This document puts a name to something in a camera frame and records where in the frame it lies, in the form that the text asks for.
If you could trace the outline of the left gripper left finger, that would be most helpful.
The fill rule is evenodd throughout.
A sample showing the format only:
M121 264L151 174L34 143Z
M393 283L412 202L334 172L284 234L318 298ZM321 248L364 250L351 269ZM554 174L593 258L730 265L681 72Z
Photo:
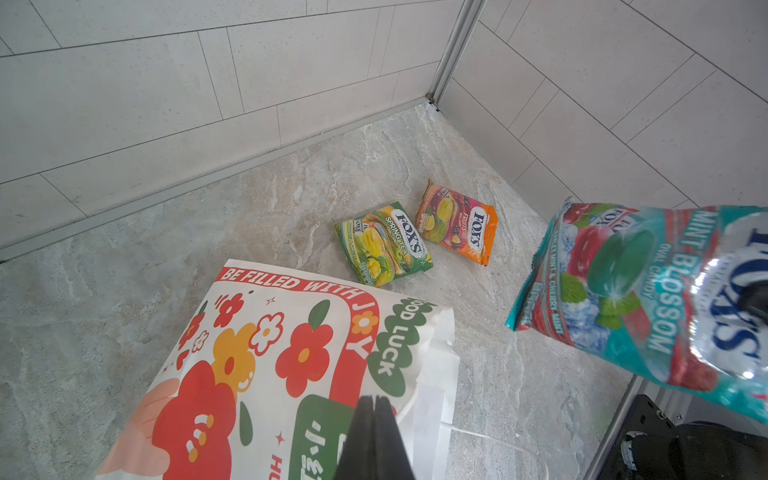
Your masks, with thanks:
M334 474L336 480L376 478L374 400L363 396L352 417Z

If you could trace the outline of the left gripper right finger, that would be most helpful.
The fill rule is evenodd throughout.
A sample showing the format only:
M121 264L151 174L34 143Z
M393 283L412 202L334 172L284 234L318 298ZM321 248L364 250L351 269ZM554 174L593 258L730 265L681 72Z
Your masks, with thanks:
M375 478L415 479L392 405L384 396L375 400Z

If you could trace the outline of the white floral paper bag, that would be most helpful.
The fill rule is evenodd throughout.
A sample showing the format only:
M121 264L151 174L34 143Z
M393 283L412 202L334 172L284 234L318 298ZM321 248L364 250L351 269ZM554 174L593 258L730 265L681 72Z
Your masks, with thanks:
M384 396L419 479L444 476L454 311L229 260L97 471L100 479L329 479L362 396Z

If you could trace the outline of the green spring tea candy bag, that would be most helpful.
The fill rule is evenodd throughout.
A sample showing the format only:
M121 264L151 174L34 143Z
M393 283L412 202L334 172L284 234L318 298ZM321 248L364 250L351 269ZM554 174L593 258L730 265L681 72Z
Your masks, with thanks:
M335 221L334 230L348 264L365 285L382 287L433 267L424 240L399 202Z

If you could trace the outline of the orange Fox's candy bag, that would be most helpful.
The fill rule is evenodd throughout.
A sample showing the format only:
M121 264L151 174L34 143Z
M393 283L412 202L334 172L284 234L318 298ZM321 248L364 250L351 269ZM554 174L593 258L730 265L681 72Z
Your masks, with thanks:
M417 211L416 225L424 240L440 244L482 266L489 264L498 226L493 206L429 179Z

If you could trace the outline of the teal mint blossom candy bag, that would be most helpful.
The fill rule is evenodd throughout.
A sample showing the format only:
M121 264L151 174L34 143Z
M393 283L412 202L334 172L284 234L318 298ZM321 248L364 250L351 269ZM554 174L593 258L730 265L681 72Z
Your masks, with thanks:
M765 421L767 211L567 201L507 324Z

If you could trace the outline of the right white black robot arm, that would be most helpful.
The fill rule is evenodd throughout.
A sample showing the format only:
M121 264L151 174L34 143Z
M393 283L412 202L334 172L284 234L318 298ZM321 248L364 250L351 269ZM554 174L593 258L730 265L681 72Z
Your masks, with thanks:
M682 424L673 436L630 431L621 460L642 479L765 479L767 439L711 422Z

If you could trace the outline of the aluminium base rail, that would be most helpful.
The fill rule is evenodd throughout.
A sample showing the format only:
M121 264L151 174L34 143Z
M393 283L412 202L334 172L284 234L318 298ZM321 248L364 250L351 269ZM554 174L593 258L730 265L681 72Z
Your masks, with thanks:
M605 468L609 472L616 469L616 462L621 460L620 444L628 432L670 438L675 431L674 419L667 415L672 400L677 400L676 391L634 376L583 479L600 479Z

